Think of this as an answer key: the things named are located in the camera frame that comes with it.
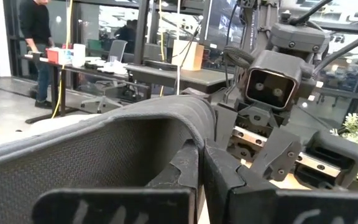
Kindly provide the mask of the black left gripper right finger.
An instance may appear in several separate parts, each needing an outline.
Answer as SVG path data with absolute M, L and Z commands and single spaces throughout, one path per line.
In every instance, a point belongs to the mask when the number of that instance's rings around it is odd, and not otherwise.
M 358 192 L 280 189 L 213 141 L 204 147 L 204 189 L 211 223 L 358 223 Z

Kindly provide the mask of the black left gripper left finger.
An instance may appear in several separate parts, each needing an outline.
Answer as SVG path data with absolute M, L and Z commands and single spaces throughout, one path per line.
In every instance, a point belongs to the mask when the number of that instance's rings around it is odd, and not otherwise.
M 34 224 L 191 224 L 198 221 L 199 150 L 187 140 L 145 187 L 54 189 L 32 209 Z

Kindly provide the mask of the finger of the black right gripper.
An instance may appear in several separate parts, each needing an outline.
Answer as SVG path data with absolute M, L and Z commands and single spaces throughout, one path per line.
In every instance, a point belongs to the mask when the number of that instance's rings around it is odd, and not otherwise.
M 215 141 L 222 149 L 226 149 L 236 125 L 237 112 L 228 105 L 215 105 L 216 128 Z
M 301 150 L 299 136 L 274 128 L 250 169 L 263 179 L 283 181 Z

